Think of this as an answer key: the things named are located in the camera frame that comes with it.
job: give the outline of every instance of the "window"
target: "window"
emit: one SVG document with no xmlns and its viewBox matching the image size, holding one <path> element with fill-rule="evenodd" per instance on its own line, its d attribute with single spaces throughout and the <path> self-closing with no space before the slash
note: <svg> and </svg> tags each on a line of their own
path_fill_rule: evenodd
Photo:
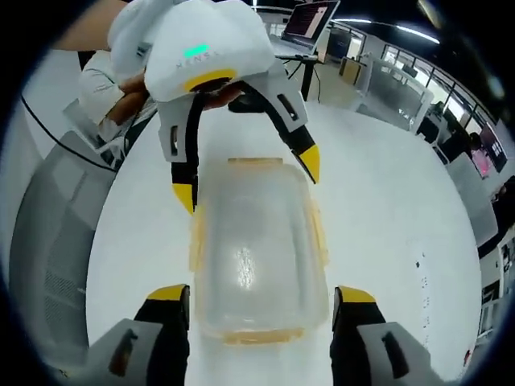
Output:
<svg viewBox="0 0 515 386">
<path fill-rule="evenodd" d="M 351 43 L 348 45 L 347 57 L 348 58 L 357 58 L 360 53 L 362 39 L 357 39 L 352 37 Z"/>
<path fill-rule="evenodd" d="M 433 92 L 433 101 L 431 104 L 436 105 L 439 102 L 445 103 L 451 92 L 451 86 L 451 80 L 440 71 L 435 70 L 427 85 L 427 88 Z"/>
<path fill-rule="evenodd" d="M 461 119 L 465 117 L 465 115 L 465 119 L 468 119 L 468 114 L 465 113 L 464 107 L 459 102 L 459 99 L 455 98 L 454 93 L 452 93 L 443 111 L 445 111 L 446 109 L 451 110 L 452 115 L 454 115 L 456 117 L 456 120 L 461 124 L 463 124 Z"/>
<path fill-rule="evenodd" d="M 415 60 L 413 68 L 417 71 L 415 79 L 418 80 L 422 86 L 426 87 L 433 68 L 426 62 L 422 62 L 420 59 Z"/>
<path fill-rule="evenodd" d="M 471 118 L 471 120 L 468 122 L 467 127 L 465 127 L 465 130 L 467 133 L 480 133 L 481 132 L 481 126 L 474 118 Z"/>
<path fill-rule="evenodd" d="M 397 61 L 395 62 L 395 66 L 397 68 L 402 68 L 405 65 L 407 67 L 413 67 L 414 57 L 411 55 L 406 54 L 405 52 L 401 51 L 399 52 L 399 56 L 397 58 Z"/>
<path fill-rule="evenodd" d="M 276 36 L 281 36 L 282 33 L 284 32 L 285 28 L 286 28 L 286 24 L 277 24 L 277 23 L 270 24 L 270 34 L 276 35 Z"/>
<path fill-rule="evenodd" d="M 397 48 L 386 46 L 386 51 L 383 56 L 383 60 L 390 62 L 391 64 L 395 64 L 395 58 L 397 57 L 398 52 L 399 50 Z"/>
</svg>

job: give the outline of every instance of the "computer screen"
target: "computer screen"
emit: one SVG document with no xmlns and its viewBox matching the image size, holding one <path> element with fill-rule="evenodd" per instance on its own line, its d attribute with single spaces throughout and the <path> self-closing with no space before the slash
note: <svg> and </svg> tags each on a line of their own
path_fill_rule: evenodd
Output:
<svg viewBox="0 0 515 386">
<path fill-rule="evenodd" d="M 282 37 L 297 38 L 298 43 L 316 43 L 338 4 L 339 2 L 313 2 L 296 6 Z"/>
<path fill-rule="evenodd" d="M 497 172 L 501 172 L 508 160 L 505 152 L 502 150 L 501 144 L 488 124 L 481 130 L 480 138 Z"/>
</svg>

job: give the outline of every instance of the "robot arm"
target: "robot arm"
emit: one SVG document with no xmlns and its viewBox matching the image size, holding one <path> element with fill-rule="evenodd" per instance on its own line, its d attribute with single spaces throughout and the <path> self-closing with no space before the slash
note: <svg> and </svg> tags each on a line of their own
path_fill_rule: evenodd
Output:
<svg viewBox="0 0 515 386">
<path fill-rule="evenodd" d="M 260 100 L 279 137 L 318 182 L 319 151 L 305 126 L 303 99 L 275 59 L 261 19 L 243 2 L 136 0 L 113 23 L 109 43 L 122 78 L 146 67 L 163 156 L 171 163 L 174 192 L 190 213 L 197 200 L 200 114 L 207 95 L 227 84 Z"/>
</svg>

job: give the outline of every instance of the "plastic container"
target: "plastic container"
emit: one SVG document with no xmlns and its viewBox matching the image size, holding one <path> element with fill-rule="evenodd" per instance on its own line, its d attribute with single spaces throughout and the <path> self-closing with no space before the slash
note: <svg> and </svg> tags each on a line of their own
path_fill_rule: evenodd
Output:
<svg viewBox="0 0 515 386">
<path fill-rule="evenodd" d="M 303 172 L 265 158 L 204 175 L 191 253 L 202 331 L 251 344 L 314 329 L 328 316 L 326 251 Z"/>
</svg>

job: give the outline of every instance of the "white table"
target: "white table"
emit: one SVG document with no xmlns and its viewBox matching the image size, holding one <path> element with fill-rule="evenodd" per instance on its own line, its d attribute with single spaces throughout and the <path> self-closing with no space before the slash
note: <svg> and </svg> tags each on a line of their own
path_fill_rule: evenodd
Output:
<svg viewBox="0 0 515 386">
<path fill-rule="evenodd" d="M 321 154 L 320 184 L 311 192 L 327 237 L 330 297 L 336 285 L 369 291 L 387 321 L 399 322 L 420 342 L 429 331 L 433 368 L 445 380 L 456 378 L 476 341 L 481 280 L 454 183 L 433 150 L 411 133 L 316 103 L 307 103 L 307 111 Z M 158 128 L 155 118 L 138 139 L 101 214 L 87 283 L 90 344 L 120 319 L 134 317 L 153 290 L 193 284 L 190 216 L 172 193 Z M 264 114 L 207 111 L 199 141 L 200 178 L 207 158 L 279 156 L 297 164 Z M 425 289 L 416 268 L 421 259 L 431 283 Z M 187 384 L 332 384 L 330 318 L 298 342 L 225 347 L 200 336 L 194 291 Z M 431 300 L 426 308 L 423 297 Z M 424 318 L 431 318 L 426 329 Z"/>
</svg>

